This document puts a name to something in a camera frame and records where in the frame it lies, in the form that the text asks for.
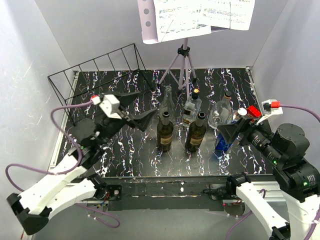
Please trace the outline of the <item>tall clear bottle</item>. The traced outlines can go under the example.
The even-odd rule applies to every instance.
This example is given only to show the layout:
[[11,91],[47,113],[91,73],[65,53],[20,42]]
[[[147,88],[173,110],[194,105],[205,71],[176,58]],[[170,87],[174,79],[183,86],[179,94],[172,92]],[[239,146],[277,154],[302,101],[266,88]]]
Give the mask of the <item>tall clear bottle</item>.
[[167,111],[169,113],[169,120],[175,124],[175,105],[172,98],[172,87],[167,85],[164,89],[164,98],[159,107],[159,118],[163,119],[163,113]]

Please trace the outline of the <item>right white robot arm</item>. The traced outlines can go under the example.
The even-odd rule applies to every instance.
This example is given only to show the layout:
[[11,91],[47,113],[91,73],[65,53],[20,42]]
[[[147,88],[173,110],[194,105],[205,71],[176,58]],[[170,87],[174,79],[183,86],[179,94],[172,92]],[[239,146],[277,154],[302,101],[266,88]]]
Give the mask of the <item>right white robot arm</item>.
[[229,176],[225,191],[240,198],[257,217],[271,240],[320,238],[320,172],[305,158],[310,142],[303,129],[291,123],[272,132],[269,122],[241,117],[218,126],[228,143],[241,135],[240,145],[255,147],[272,163],[272,174],[285,199],[289,219],[281,217],[255,189],[245,173]]

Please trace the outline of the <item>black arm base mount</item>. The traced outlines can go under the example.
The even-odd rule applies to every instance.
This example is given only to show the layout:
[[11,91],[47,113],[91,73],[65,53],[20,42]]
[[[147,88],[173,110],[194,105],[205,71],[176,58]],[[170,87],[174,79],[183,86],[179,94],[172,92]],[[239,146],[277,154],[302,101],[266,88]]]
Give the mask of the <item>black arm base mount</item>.
[[226,191],[226,176],[98,177],[107,185],[109,211],[223,211],[243,202]]

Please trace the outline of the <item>small clear glass bottle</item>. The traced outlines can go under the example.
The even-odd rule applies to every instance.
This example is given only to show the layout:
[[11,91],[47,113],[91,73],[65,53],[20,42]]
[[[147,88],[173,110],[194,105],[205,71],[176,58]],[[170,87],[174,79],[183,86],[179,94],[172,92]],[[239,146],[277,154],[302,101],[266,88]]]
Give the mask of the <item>small clear glass bottle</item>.
[[212,129],[217,129],[219,125],[229,124],[232,121],[231,96],[232,93],[226,91],[223,98],[212,106],[208,117],[208,125]]

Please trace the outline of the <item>clear bottle black cap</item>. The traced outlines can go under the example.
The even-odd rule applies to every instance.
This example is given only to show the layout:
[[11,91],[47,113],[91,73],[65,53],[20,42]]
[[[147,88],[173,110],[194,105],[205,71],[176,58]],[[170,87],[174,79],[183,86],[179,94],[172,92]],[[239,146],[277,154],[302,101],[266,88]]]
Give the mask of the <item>clear bottle black cap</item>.
[[182,124],[188,128],[194,122],[200,112],[202,100],[199,98],[200,91],[195,88],[192,94],[187,98],[182,116]]

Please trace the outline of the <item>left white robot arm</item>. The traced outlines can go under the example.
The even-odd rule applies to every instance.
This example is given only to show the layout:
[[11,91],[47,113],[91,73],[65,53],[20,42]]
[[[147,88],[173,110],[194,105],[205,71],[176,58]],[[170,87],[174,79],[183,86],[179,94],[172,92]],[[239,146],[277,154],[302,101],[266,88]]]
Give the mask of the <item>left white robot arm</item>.
[[[49,171],[18,163],[11,163],[5,168],[7,179],[20,191],[10,194],[6,201],[28,236],[38,233],[53,216],[77,202],[91,198],[101,200],[106,196],[108,185],[97,174],[84,178],[72,187],[69,184],[102,158],[105,153],[103,145],[123,126],[128,125],[142,132],[146,130],[157,109],[152,108],[139,115],[126,112],[126,108],[140,95],[139,91],[110,92],[103,96],[94,95],[84,103],[61,106],[60,109],[65,110],[95,105],[105,115],[102,123],[95,123],[91,118],[80,120],[74,128],[73,135],[69,135],[56,123],[54,113],[59,109],[53,109],[50,113],[52,123],[73,144],[61,162]],[[41,173],[44,176],[33,186],[23,190],[10,177],[11,167]]]

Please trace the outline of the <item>blue square bottle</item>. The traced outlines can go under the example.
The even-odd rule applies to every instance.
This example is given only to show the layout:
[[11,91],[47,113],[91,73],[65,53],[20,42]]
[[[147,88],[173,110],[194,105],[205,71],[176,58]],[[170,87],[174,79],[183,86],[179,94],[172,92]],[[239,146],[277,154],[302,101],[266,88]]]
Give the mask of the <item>blue square bottle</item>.
[[[233,124],[237,122],[242,116],[247,115],[247,109],[246,108],[239,108],[238,110],[234,110],[233,113],[230,116],[230,120],[228,120],[228,124]],[[221,133],[218,134],[216,141],[215,141],[215,150],[216,151],[222,151],[226,152],[229,147],[231,146],[231,143],[227,143],[225,138],[222,136]]]

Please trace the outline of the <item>green wine bottle silver neck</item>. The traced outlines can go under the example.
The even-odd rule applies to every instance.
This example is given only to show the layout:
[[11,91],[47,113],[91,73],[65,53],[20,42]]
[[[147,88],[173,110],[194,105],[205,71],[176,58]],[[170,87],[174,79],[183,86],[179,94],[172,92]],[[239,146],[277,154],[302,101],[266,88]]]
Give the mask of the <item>green wine bottle silver neck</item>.
[[206,114],[201,111],[198,113],[195,121],[190,124],[185,142],[187,151],[196,152],[199,149],[207,130],[205,118]]

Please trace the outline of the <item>dark green wine bottle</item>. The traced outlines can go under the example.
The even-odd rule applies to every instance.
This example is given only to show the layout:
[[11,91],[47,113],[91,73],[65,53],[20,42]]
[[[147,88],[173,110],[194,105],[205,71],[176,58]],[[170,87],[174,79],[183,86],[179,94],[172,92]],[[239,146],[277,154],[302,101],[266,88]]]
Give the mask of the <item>dark green wine bottle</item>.
[[167,152],[171,149],[173,139],[174,125],[170,120],[170,113],[164,111],[162,118],[157,124],[157,147],[162,152]]

